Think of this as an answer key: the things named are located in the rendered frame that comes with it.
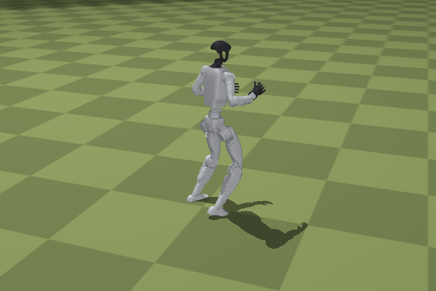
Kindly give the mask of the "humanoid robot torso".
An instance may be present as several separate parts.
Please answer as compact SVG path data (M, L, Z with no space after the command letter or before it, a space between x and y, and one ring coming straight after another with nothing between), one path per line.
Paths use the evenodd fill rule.
M213 62L214 63L214 62ZM212 63L212 64L213 64ZM224 125L224 118L221 117L221 111L225 107L228 97L225 90L225 83L222 81L222 71L229 71L224 65L220 68L212 68L208 65L204 71L204 103L212 107L208 115L205 116L205 128L214 134L217 134L216 127L221 123ZM230 72L230 71L229 71Z

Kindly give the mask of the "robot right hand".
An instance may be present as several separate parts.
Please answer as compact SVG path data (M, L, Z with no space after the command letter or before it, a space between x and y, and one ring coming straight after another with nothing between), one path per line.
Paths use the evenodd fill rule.
M264 89L264 87L262 87L263 85L260 85L261 82L258 83L258 85L256 86L256 82L254 81L254 88L253 90L248 94L250 95L252 92L254 92L254 94L256 95L256 97L258 95L263 94L263 92L265 92L266 90ZM261 88L262 87L262 88ZM264 90L263 90L264 89Z

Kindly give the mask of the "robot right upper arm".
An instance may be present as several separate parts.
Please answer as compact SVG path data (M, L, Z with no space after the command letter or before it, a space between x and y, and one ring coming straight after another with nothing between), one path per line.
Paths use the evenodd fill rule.
M227 97L228 97L228 105L230 107L235 107L238 104L234 103L233 101L233 97L235 96L235 75L229 71L222 71L222 76L221 76L222 81L225 83L225 90L227 93Z

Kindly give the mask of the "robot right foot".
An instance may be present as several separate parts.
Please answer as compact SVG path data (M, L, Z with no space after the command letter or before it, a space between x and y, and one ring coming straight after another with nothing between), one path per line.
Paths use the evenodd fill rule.
M229 212L226 211L226 210L224 210L223 208L221 208L221 209L219 210L219 209L216 209L216 207L217 207L217 206L211 206L211 207L208 209L207 213L210 214L210 215L219 215L219 216L225 216L225 215L228 215L228 214L229 214ZM218 208L218 207L217 207L217 208Z

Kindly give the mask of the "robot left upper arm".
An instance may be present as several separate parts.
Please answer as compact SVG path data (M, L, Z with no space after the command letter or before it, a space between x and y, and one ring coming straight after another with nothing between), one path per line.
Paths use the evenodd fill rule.
M196 78L196 81L194 82L194 84L191 88L194 95L200 95L202 93L200 86L204 84L204 71L205 71L206 67L207 67L207 65L204 65L202 67L199 76Z

